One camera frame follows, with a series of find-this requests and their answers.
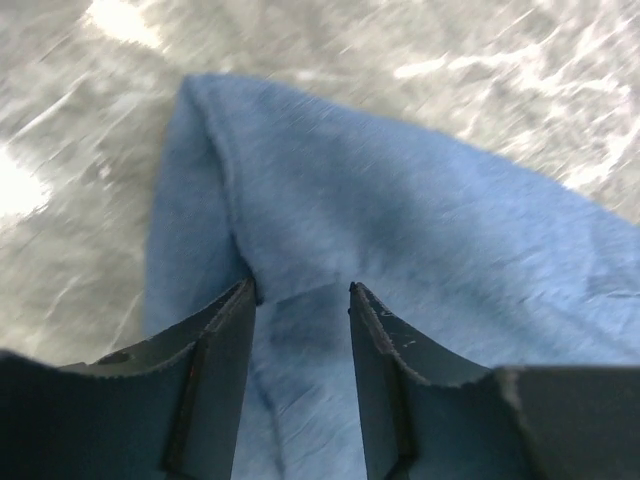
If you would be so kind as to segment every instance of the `blue cloth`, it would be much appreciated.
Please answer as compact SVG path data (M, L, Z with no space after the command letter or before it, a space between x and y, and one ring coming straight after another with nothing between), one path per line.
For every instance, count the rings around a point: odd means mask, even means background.
M252 274L234 479L365 478L361 281L476 362L640 363L640 229L446 135L283 85L188 77L159 173L148 334Z

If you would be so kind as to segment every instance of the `white vein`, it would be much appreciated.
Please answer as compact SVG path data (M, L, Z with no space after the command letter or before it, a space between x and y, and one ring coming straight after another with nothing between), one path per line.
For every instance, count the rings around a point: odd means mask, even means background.
M45 333L46 329L49 327L49 320L51 319L51 317L53 316L53 314L57 310L57 308L60 305L60 302L62 302L62 299L64 298L64 296L73 287L75 287L75 285L78 283L80 278L81 278L81 275L76 275L76 276L70 278L67 281L67 283L65 284L64 288L62 290L60 290L58 295L56 295L56 297L53 299L53 301L49 305L49 308L47 309L46 313L44 314L44 317L43 317L43 319L42 319L42 321L40 323L40 326L38 327L38 329L31 336L31 339L30 339L31 341L30 341L30 346L29 346L29 355L30 356L32 356L32 357L35 356L38 348L40 347L40 344L44 340L44 333Z
M108 355L113 351L116 343L122 337L122 332L124 331L124 327L129 321L129 319L131 318L131 314L133 313L134 308L136 308L136 305L138 304L138 300L140 300L141 295L142 295L141 293L138 293L135 297L133 297L133 300L131 300L131 303L129 304L127 311L120 319L120 322L118 322L118 326L116 327L116 330L113 334L113 338L111 339L109 344L105 347L104 353L100 356L100 358L104 357L105 355Z

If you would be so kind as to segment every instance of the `microfiber cloth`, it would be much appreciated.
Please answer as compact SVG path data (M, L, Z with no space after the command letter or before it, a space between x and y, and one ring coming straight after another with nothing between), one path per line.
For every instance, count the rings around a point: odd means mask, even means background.
M485 366L640 363L640 229L447 135L277 83L187 77L157 181L145 328L252 275L233 478L366 478L351 281Z

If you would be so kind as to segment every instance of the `gray marble surface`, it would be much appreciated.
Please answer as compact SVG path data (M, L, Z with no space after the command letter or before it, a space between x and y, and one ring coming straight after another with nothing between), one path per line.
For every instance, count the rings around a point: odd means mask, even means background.
M287 82L440 129L640 223L640 0L3 0L0 347L140 339L181 76Z

